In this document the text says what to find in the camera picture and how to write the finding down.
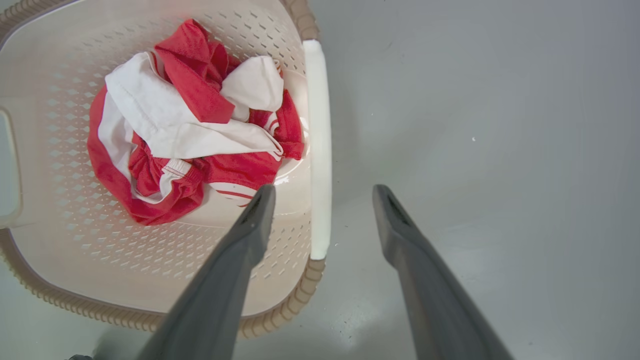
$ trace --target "white stripe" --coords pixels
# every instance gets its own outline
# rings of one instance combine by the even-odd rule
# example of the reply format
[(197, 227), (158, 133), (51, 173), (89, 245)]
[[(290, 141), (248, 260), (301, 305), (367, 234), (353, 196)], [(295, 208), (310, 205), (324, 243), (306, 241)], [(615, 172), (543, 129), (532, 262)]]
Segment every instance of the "white stripe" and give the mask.
[(157, 64), (157, 69), (153, 66), (151, 66), (153, 69), (153, 71), (156, 73), (156, 75), (158, 75), (160, 78), (164, 79), (164, 62), (162, 61), (162, 59), (160, 58), (160, 56), (158, 56), (158, 54), (155, 51), (149, 51), (149, 58), (150, 59), (156, 59), (155, 63)]
[(271, 136), (275, 136), (276, 134), (276, 129), (278, 129), (280, 127), (279, 123), (276, 123), (270, 130), (269, 130), (269, 134), (271, 134)]
[(231, 200), (236, 206), (244, 206), (251, 202), (251, 199), (247, 199), (246, 197), (240, 197), (235, 195), (229, 195), (227, 193), (219, 193), (224, 196), (224, 198)]
[(232, 184), (232, 183), (209, 183), (212, 188), (216, 191), (223, 192), (232, 192), (232, 193), (240, 193), (242, 195), (247, 195), (253, 197), (256, 193), (256, 189), (252, 189), (248, 186), (243, 186), (240, 184)]
[[(172, 181), (183, 177), (163, 169), (164, 174), (160, 177), (159, 192), (150, 197), (145, 197), (138, 193), (136, 190), (136, 180), (132, 178), (131, 172), (129, 171), (129, 159), (131, 158), (131, 153), (136, 149), (136, 144), (132, 142), (133, 128), (124, 119), (109, 93), (107, 93), (104, 99), (102, 121), (98, 126), (98, 139), (100, 139), (100, 142), (102, 142), (107, 150), (113, 166), (118, 169), (131, 185), (131, 196), (135, 199), (140, 199), (149, 204), (157, 204), (171, 193)], [(186, 174), (185, 169), (188, 171), (191, 167), (189, 163), (179, 159), (172, 159), (169, 163), (173, 160), (175, 160), (173, 166), (179, 168), (183, 174)]]
[(282, 156), (273, 152), (273, 151), (268, 151), (269, 155), (273, 156), (274, 159), (276, 159), (276, 161), (282, 161)]
[(264, 124), (264, 129), (266, 131), (269, 131), (269, 129), (271, 129), (271, 126), (273, 125), (273, 122), (277, 120), (278, 120), (278, 115), (276, 115), (276, 113), (271, 113), (271, 115), (269, 115), (269, 117), (267, 118), (267, 123)]

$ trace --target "laundry basket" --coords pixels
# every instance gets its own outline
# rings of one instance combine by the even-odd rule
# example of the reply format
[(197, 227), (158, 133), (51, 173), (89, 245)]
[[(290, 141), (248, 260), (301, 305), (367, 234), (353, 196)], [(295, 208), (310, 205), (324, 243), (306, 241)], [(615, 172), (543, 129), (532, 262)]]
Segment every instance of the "laundry basket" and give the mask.
[(194, 212), (143, 226), (95, 178), (89, 107), (104, 76), (194, 18), (245, 60), (280, 60), (300, 115), (302, 160), (276, 177), (268, 249), (253, 269), (240, 337), (271, 332), (316, 290), (329, 246), (331, 143), (318, 29), (306, 0), (22, 0), (0, 15), (0, 247), (51, 304), (153, 331), (241, 208), (214, 191)]

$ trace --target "basket handle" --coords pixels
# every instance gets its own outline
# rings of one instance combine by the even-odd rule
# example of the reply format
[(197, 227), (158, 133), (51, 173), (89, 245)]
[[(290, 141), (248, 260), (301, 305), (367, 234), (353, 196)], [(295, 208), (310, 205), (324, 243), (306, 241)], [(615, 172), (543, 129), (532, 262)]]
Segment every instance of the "basket handle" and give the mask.
[(305, 50), (311, 157), (311, 260), (326, 257), (331, 238), (332, 146), (329, 86), (320, 30), (307, 0), (280, 0)]

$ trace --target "gray floor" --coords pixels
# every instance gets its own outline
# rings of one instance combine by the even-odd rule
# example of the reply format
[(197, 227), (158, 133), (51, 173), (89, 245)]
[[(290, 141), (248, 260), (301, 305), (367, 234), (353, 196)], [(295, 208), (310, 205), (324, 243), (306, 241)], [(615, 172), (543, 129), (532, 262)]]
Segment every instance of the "gray floor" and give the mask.
[[(333, 245), (312, 303), (236, 358), (415, 357), (371, 208), (385, 183), (516, 358), (637, 359), (640, 3), (311, 5), (332, 102)], [(145, 339), (0, 274), (3, 359), (89, 354), (109, 331), (125, 359)]]

